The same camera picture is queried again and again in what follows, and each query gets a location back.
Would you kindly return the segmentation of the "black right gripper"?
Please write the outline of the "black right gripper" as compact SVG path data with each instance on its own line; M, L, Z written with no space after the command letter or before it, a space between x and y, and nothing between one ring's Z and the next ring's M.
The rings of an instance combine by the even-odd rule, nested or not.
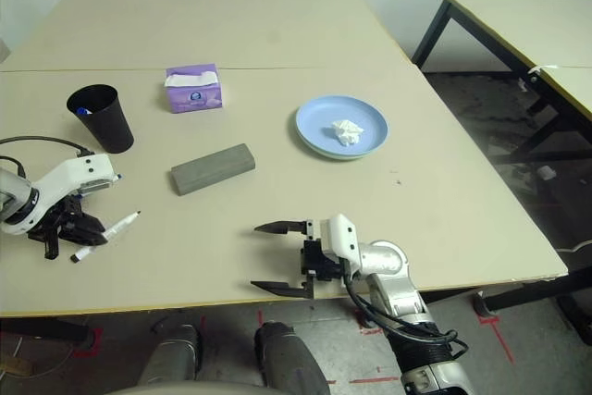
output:
M287 282L255 281L251 284L258 289L287 298L313 299L316 281L329 282L342 279L343 270L339 259L333 253L323 251L322 230L318 221L274 221L253 229L254 231L286 235L297 232L305 237L301 248L301 272L306 281L299 288Z

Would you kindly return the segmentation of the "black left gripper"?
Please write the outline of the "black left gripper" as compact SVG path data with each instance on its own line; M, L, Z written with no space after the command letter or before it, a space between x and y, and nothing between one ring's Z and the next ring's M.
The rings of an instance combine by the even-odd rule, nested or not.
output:
M99 246L108 243L103 235L101 221L82 213L80 198L69 195L53 205L39 223L28 231L28 238L44 244L44 258L55 260L59 256L59 241L81 246Z

